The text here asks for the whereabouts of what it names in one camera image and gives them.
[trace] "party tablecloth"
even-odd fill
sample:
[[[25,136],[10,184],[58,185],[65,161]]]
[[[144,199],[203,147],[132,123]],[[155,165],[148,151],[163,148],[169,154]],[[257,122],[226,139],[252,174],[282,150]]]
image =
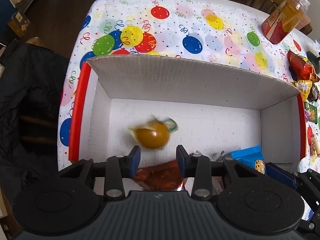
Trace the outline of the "party tablecloth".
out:
[[[317,55],[319,44],[293,30],[274,45],[261,33],[267,14],[228,0],[97,0],[74,46],[63,88],[58,123],[58,167],[68,160],[69,130],[81,64],[110,54],[161,55],[235,66],[291,82],[287,52]],[[318,124],[306,123],[318,139]],[[320,158],[299,165],[318,171]]]

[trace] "green balloon print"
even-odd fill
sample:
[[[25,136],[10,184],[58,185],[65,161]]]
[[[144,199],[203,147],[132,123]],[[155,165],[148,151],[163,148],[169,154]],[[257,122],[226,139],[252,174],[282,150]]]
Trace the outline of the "green balloon print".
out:
[[[254,32],[247,33],[248,41],[255,47],[260,45],[259,37]]]
[[[99,38],[93,45],[93,53],[96,56],[108,55],[115,45],[115,39],[107,34]]]

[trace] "red foil wrapper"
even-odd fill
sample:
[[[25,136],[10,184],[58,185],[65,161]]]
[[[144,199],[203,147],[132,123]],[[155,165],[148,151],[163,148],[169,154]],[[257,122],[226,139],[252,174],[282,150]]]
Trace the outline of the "red foil wrapper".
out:
[[[176,160],[138,169],[133,178],[144,190],[173,191],[181,186],[183,177]]]
[[[288,60],[292,66],[294,72],[302,80],[311,80],[313,83],[319,81],[319,78],[316,75],[315,68],[308,62],[308,59],[304,60],[301,56],[293,53],[291,50],[288,51]]]

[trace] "black jacket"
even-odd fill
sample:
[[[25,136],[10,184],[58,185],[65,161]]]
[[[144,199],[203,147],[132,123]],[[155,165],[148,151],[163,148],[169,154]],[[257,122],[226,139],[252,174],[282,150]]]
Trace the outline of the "black jacket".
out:
[[[11,43],[0,78],[0,185],[10,201],[34,181],[57,172],[57,147],[26,150],[18,114],[58,122],[68,60],[32,44]]]

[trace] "yellow round candy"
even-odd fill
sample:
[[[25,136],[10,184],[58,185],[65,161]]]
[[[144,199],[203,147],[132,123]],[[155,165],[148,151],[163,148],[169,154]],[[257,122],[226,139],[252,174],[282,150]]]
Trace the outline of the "yellow round candy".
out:
[[[122,30],[120,39],[124,46],[134,47],[141,43],[143,32],[137,26],[129,25]]]
[[[135,139],[147,149],[163,148],[170,137],[167,127],[157,121],[149,122],[148,127],[133,129]]]
[[[207,23],[209,24],[210,27],[212,27],[216,30],[222,30],[224,28],[223,21],[214,14],[208,14],[205,17],[205,20],[207,21]]]

